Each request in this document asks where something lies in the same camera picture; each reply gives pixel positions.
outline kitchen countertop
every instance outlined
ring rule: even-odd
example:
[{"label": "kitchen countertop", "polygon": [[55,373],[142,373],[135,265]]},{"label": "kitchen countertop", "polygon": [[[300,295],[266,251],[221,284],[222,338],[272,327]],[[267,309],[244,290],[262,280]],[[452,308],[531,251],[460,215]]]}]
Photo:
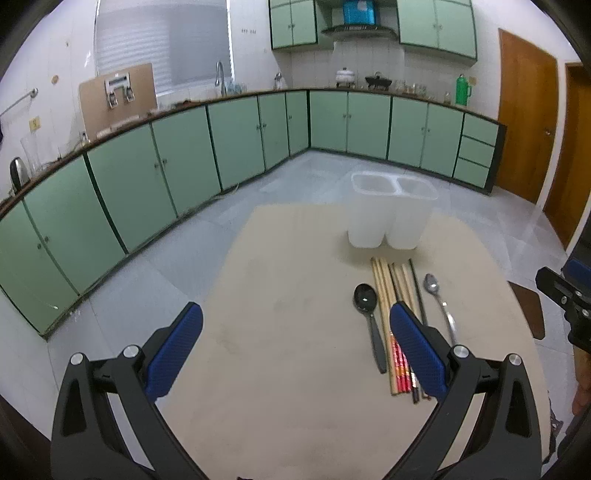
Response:
[{"label": "kitchen countertop", "polygon": [[446,108],[453,108],[455,110],[459,110],[461,112],[466,112],[471,115],[480,117],[480,118],[487,120],[489,122],[494,122],[497,124],[499,123],[494,118],[490,118],[488,116],[481,115],[477,112],[472,112],[467,108],[461,108],[456,105],[448,105],[443,102],[439,102],[436,100],[427,100],[427,99],[419,98],[419,97],[413,96],[413,95],[404,95],[404,94],[400,95],[400,94],[392,93],[392,92],[380,92],[380,91],[366,90],[366,89],[348,89],[348,88],[336,88],[336,87],[308,87],[308,88],[293,88],[293,89],[281,89],[281,90],[258,90],[258,91],[253,91],[253,92],[242,93],[240,95],[229,95],[229,96],[223,97],[223,98],[214,98],[214,99],[198,100],[198,101],[186,100],[184,102],[180,102],[180,103],[175,104],[174,107],[171,109],[158,111],[156,113],[149,113],[148,115],[146,115],[142,118],[130,121],[130,122],[122,125],[118,129],[102,136],[101,138],[84,145],[83,147],[79,148],[78,150],[74,150],[73,152],[69,153],[65,157],[59,158],[58,160],[52,162],[49,165],[49,167],[45,171],[43,171],[43,173],[41,173],[39,176],[33,178],[15,196],[10,197],[10,198],[5,199],[2,202],[0,202],[0,219],[2,219],[18,202],[20,202],[20,200],[22,200],[22,198],[28,192],[30,192],[32,189],[34,189],[43,180],[45,180],[46,178],[53,175],[59,169],[61,169],[65,165],[68,165],[68,163],[77,159],[78,157],[83,155],[85,152],[88,152],[89,150],[92,150],[93,148],[98,147],[99,145],[111,140],[114,137],[117,137],[118,135],[124,134],[130,130],[133,130],[134,128],[141,127],[149,122],[159,120],[161,118],[165,118],[167,116],[174,115],[176,113],[184,112],[185,110],[190,110],[190,109],[197,108],[197,107],[204,106],[204,105],[211,105],[213,103],[224,102],[227,100],[235,100],[235,99],[239,99],[239,98],[247,98],[247,97],[256,96],[256,95],[264,95],[267,93],[301,92],[301,91],[307,91],[307,90],[309,90],[309,91],[318,90],[318,91],[334,91],[334,92],[373,93],[376,95],[387,95],[387,96],[396,96],[396,97],[401,97],[401,98],[409,98],[409,99],[413,99],[413,100],[418,100],[420,102],[427,102],[427,103],[433,103],[434,105],[441,105]]}]

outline white plastic container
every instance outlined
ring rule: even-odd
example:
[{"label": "white plastic container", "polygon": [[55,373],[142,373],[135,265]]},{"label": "white plastic container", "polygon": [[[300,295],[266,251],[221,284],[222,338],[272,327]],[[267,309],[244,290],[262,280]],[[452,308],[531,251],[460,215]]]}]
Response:
[{"label": "white plastic container", "polygon": [[348,205],[349,242],[357,248],[376,248],[394,220],[393,198],[399,192],[396,175],[361,171],[351,175]]},{"label": "white plastic container", "polygon": [[392,218],[386,239],[397,250],[411,250],[418,245],[439,194],[427,180],[397,176]]}]

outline towel rack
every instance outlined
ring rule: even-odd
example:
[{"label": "towel rack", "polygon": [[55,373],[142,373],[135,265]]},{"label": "towel rack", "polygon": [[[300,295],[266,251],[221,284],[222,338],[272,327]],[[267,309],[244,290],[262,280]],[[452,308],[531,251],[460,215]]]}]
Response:
[{"label": "towel rack", "polygon": [[39,93],[39,90],[37,90],[36,88],[34,88],[33,90],[31,90],[30,92],[27,92],[25,95],[23,95],[22,97],[20,97],[16,102],[14,102],[10,107],[8,107],[6,110],[4,110],[2,113],[0,113],[0,116],[4,115],[12,107],[14,107],[15,105],[17,105],[20,102],[22,102],[25,98],[27,98],[27,97],[35,98],[38,93]]}]

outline white pot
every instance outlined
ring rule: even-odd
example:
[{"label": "white pot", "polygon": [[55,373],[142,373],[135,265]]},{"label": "white pot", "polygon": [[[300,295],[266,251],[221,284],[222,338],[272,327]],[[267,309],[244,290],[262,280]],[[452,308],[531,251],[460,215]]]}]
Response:
[{"label": "white pot", "polygon": [[355,72],[348,69],[336,72],[336,83],[355,83]]}]

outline wooden chopstick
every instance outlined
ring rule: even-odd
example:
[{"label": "wooden chopstick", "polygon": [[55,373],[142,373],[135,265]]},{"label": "wooden chopstick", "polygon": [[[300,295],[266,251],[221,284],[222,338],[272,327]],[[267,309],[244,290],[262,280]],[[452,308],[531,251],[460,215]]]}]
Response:
[{"label": "wooden chopstick", "polygon": [[375,286],[378,290],[378,303],[379,309],[382,316],[382,330],[384,332],[384,344],[386,350],[386,358],[388,359],[389,366],[389,380],[390,380],[390,393],[397,395],[400,391],[398,382],[396,361],[394,359],[394,346],[392,344],[392,332],[390,331],[390,309],[388,308],[388,300],[386,291],[382,279],[381,269],[375,258],[371,259],[372,271],[374,273]]}]

